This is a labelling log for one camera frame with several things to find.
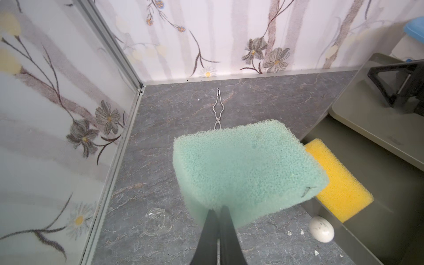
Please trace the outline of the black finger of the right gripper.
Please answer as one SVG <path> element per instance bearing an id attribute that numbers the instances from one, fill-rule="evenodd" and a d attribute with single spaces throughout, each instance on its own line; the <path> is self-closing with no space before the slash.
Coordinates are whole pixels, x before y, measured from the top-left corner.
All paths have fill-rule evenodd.
<path id="1" fill-rule="evenodd" d="M 371 67 L 367 75 L 392 108 L 418 100 L 418 61 Z"/>

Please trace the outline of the olive top drawer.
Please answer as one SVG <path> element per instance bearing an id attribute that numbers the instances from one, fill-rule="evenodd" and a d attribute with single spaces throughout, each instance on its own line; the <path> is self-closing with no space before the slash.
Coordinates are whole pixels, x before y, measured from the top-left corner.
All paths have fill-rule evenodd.
<path id="1" fill-rule="evenodd" d="M 424 262 L 424 169 L 327 115 L 302 139 L 328 186 L 303 203 L 357 265 Z"/>

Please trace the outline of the olive green drawer cabinet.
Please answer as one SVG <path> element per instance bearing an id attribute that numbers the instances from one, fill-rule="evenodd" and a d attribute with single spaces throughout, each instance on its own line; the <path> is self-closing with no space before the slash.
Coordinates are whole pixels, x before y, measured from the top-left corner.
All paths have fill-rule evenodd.
<path id="1" fill-rule="evenodd" d="M 330 116 L 420 170 L 424 169 L 424 118 L 392 108 L 369 79 L 371 67 L 398 63 L 373 54 L 329 110 Z"/>

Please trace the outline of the white storage bin blue lid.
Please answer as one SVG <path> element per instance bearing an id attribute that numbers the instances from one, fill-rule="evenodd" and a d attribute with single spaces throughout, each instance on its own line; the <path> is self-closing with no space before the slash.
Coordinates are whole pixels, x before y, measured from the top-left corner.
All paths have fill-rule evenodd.
<path id="1" fill-rule="evenodd" d="M 415 18 L 404 26 L 404 36 L 390 56 L 406 62 L 424 58 L 424 17 Z"/>

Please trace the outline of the yellow sponge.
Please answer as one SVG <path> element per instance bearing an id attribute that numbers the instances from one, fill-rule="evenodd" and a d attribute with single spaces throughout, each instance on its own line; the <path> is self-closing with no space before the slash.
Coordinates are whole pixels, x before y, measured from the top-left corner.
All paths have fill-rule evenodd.
<path id="1" fill-rule="evenodd" d="M 374 197 L 320 139 L 306 151 L 326 171 L 330 183 L 316 197 L 342 223 L 374 202 Z"/>

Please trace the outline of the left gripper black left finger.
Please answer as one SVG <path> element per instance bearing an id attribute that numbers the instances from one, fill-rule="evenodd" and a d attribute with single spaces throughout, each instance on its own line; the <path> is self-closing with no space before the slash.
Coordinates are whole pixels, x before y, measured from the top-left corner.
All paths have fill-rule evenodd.
<path id="1" fill-rule="evenodd" d="M 218 238 L 218 216 L 214 210 L 209 210 L 190 265 L 217 265 Z"/>

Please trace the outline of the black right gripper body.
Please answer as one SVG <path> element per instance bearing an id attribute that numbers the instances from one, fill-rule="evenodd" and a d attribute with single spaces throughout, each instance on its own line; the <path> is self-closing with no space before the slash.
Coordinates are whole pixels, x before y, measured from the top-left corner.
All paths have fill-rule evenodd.
<path id="1" fill-rule="evenodd" d="M 404 108 L 420 116 L 424 115 L 424 72 L 409 77 L 405 87 L 406 102 Z"/>

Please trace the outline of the metal tongs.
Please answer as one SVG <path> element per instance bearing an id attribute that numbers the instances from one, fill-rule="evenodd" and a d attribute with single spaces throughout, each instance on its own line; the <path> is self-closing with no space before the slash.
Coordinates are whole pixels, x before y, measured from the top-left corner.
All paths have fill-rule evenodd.
<path id="1" fill-rule="evenodd" d="M 221 118 L 225 110 L 225 106 L 222 101 L 220 88 L 216 89 L 216 101 L 212 106 L 212 110 L 215 116 L 214 130 L 221 129 Z"/>

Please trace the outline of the green sponge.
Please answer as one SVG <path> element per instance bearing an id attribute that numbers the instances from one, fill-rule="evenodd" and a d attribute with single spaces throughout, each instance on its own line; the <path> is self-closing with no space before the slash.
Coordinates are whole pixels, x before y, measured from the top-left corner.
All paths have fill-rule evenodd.
<path id="1" fill-rule="evenodd" d="M 323 167 L 280 121 L 183 135 L 173 143 L 173 168 L 198 225 L 226 206 L 235 227 L 300 204 L 328 184 Z"/>

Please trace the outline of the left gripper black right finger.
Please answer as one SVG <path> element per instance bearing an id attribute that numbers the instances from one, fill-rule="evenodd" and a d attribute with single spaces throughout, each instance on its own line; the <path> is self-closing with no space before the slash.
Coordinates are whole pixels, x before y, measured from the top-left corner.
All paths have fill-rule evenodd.
<path id="1" fill-rule="evenodd" d="M 219 239 L 221 265 L 247 265 L 227 206 L 220 211 Z"/>

